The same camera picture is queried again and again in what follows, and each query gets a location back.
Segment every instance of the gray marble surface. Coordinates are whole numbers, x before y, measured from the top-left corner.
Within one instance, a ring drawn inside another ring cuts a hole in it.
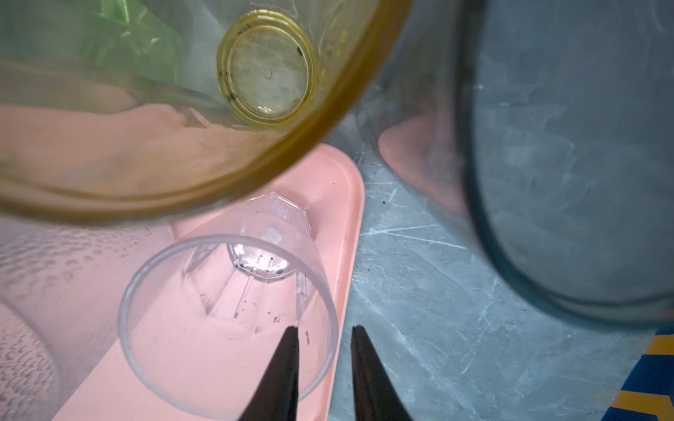
[[[542,314],[457,243],[359,138],[330,137],[365,181],[330,421],[353,421],[350,329],[363,325],[415,420],[600,420],[652,332]]]

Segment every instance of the cup rim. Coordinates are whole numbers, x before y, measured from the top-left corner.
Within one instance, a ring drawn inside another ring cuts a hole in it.
[[[242,236],[237,234],[209,234],[203,236],[196,236],[191,238],[185,238],[180,240],[167,248],[161,250],[159,253],[155,254],[152,258],[147,260],[133,275],[129,285],[122,295],[122,301],[119,307],[119,318],[118,318],[118,330],[119,330],[119,340],[121,343],[122,351],[124,357],[126,357],[127,362],[129,363],[132,371],[136,377],[155,395],[159,396],[165,402],[171,404],[172,406],[179,408],[190,414],[197,416],[202,416],[206,418],[213,418],[217,420],[230,420],[236,419],[238,415],[224,415],[224,414],[211,414],[205,412],[199,408],[187,405],[182,402],[175,401],[167,394],[163,393],[159,388],[157,388],[153,383],[147,380],[145,373],[141,368],[141,364],[135,359],[133,355],[133,350],[131,349],[131,342],[128,335],[129,329],[129,312],[131,310],[131,304],[133,302],[133,297],[137,289],[140,287],[142,282],[145,280],[146,276],[151,273],[154,269],[157,268],[163,261],[167,260],[169,257],[199,246],[212,245],[214,243],[220,244],[242,244],[248,245],[251,247],[259,247],[266,251],[276,254],[283,259],[292,261],[292,263],[297,267],[298,271],[301,271],[309,278],[312,284],[315,286],[318,291],[321,299],[323,300],[326,310],[328,312],[328,356],[321,367],[321,370],[317,373],[313,382],[304,391],[299,391],[298,400],[301,401],[307,397],[325,378],[332,362],[334,361],[337,349],[337,337],[338,337],[338,322],[337,322],[337,311],[332,300],[332,295],[330,294],[330,287],[325,279],[325,277],[313,271],[307,264],[305,264],[300,258],[294,256],[292,253],[286,251],[285,249],[274,245],[270,242],[266,242],[259,238],[253,238],[248,236]]]

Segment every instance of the pink tray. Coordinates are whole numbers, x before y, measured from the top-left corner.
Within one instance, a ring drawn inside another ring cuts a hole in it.
[[[363,219],[363,179],[348,156],[332,146],[321,144],[254,195],[269,191],[287,197],[307,211],[337,309],[339,347]],[[175,222],[172,227],[176,238],[181,238],[223,211],[218,209]],[[298,420],[328,419],[336,364],[335,358],[321,384],[299,403]],[[174,408],[147,389],[131,371],[119,342],[115,342],[53,421],[204,419]]]

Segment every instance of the clear plastic cup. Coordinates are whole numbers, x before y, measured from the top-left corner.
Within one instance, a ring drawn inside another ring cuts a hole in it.
[[[192,414],[235,419],[284,330],[299,328],[299,399],[325,377],[337,315],[306,213],[271,193],[163,250],[133,277],[119,329],[136,375]]]

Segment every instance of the black tweezers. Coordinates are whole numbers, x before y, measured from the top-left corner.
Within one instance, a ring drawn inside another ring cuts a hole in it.
[[[356,421],[412,421],[362,326],[351,335],[351,370]],[[298,376],[297,328],[289,327],[239,421],[295,421]]]

